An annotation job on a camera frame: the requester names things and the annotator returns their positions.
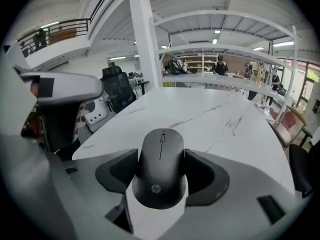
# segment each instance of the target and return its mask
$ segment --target black computer mouse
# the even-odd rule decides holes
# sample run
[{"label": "black computer mouse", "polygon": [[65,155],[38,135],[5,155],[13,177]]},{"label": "black computer mouse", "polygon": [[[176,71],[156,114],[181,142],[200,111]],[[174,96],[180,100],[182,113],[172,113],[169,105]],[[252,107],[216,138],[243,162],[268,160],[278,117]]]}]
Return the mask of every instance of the black computer mouse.
[{"label": "black computer mouse", "polygon": [[135,198],[153,209],[169,209],[185,194],[184,140],[173,129],[155,129],[143,140],[133,177]]}]

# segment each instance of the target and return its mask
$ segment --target shelf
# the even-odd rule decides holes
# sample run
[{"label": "shelf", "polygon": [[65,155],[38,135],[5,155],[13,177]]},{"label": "shelf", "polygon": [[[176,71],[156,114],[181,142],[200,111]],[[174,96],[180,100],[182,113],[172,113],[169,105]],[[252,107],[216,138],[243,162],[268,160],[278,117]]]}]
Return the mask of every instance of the shelf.
[{"label": "shelf", "polygon": [[179,58],[201,58],[202,55],[179,56]]},{"label": "shelf", "polygon": [[170,47],[168,49],[161,49],[158,54],[180,54],[181,51],[203,51],[204,53],[215,52],[224,54],[226,56],[246,58],[250,61],[258,61],[269,65],[283,66],[290,71],[293,71],[293,67],[287,64],[285,61],[278,59],[275,56],[271,56],[264,52],[253,50],[250,48],[232,45],[232,44],[212,44],[212,43],[189,43],[179,46]]}]

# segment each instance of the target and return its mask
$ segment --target black chair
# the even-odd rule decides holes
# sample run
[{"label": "black chair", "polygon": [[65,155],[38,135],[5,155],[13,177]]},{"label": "black chair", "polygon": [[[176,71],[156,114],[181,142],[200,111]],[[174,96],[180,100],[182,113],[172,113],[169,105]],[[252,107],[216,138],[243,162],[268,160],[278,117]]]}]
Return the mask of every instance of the black chair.
[{"label": "black chair", "polygon": [[294,188],[302,192],[302,198],[306,198],[319,186],[320,141],[310,149],[309,153],[302,147],[291,144],[289,164]]},{"label": "black chair", "polygon": [[286,92],[287,92],[287,90],[283,88],[278,91],[278,94],[280,94],[281,96],[285,96]]},{"label": "black chair", "polygon": [[102,78],[104,90],[109,95],[108,103],[112,110],[119,113],[125,107],[136,100],[128,76],[122,72],[119,66],[112,66],[102,69]]}]

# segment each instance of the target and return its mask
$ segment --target black metal railing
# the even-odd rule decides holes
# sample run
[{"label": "black metal railing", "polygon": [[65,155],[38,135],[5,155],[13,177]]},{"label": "black metal railing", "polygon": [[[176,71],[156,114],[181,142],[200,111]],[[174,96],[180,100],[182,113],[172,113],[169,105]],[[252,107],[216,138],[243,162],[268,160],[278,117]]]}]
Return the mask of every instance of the black metal railing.
[{"label": "black metal railing", "polygon": [[96,16],[98,10],[100,9],[101,5],[104,3],[105,0],[99,0],[99,2],[97,3],[97,5],[95,6],[91,16],[90,16],[90,23],[92,22],[92,20],[94,19],[94,17]]},{"label": "black metal railing", "polygon": [[39,28],[25,34],[17,41],[24,57],[59,41],[86,35],[90,18],[61,21],[55,25]]}]

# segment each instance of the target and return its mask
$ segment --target white desk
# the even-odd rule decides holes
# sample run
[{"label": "white desk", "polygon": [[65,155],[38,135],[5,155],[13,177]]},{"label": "white desk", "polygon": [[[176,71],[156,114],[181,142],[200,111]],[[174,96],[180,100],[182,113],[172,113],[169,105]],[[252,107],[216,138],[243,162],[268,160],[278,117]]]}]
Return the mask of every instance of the white desk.
[{"label": "white desk", "polygon": [[[252,102],[238,92],[155,88],[95,132],[73,159],[134,148],[140,152],[147,133],[157,128],[178,131],[185,148],[254,166],[292,195],[295,193],[289,164],[276,135]],[[184,213],[188,194],[186,191],[182,201],[167,210],[141,205],[131,185],[126,195],[134,235],[156,239]]]},{"label": "white desk", "polygon": [[225,85],[232,86],[237,88],[242,88],[245,90],[254,91],[260,94],[268,95],[284,102],[285,97],[281,96],[277,92],[271,89],[271,86],[265,84],[255,84],[253,81],[248,80],[247,78],[237,78],[237,77],[228,77],[223,75],[214,75],[209,73],[197,73],[197,74],[181,74],[181,75],[172,75],[165,76],[162,78],[162,82],[183,82],[183,83],[206,83],[206,84],[216,84],[216,85]]}]

